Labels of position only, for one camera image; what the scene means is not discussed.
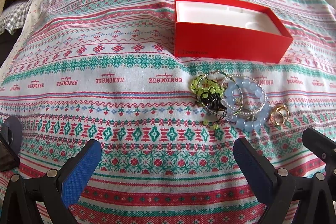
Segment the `red open jewelry box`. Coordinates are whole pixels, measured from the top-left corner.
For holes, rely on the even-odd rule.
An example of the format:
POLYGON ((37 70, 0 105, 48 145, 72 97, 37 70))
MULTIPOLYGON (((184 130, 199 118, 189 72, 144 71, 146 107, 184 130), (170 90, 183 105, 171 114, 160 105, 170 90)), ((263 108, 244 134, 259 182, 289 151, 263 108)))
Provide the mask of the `red open jewelry box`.
POLYGON ((176 57, 279 63, 293 38, 274 12, 239 0, 174 0, 176 57))

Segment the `grey checkered sheet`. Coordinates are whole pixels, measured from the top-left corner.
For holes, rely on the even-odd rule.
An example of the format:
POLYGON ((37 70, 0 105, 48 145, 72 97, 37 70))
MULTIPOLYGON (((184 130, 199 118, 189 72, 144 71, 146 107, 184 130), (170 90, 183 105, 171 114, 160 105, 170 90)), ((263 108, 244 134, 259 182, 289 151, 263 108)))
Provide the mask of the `grey checkered sheet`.
POLYGON ((7 31, 12 35, 16 30, 23 28, 32 1, 15 1, 3 10, 1 14, 1 34, 7 31))

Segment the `patterned handmade bed cloth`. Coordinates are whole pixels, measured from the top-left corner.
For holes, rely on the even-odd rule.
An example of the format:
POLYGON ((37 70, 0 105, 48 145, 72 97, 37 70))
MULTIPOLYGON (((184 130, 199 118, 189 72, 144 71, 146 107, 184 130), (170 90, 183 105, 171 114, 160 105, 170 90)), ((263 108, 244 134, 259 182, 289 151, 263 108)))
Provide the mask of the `patterned handmade bed cloth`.
POLYGON ((242 1, 269 7, 293 37, 278 64, 175 57, 174 0, 32 0, 1 69, 1 120, 22 124, 21 175, 59 169, 96 139, 100 164, 71 207, 80 223, 256 223, 265 207, 236 164, 237 138, 292 174, 323 172, 301 136, 335 138, 335 9, 242 1), (217 70, 258 80, 289 120, 208 126, 189 86, 217 70))

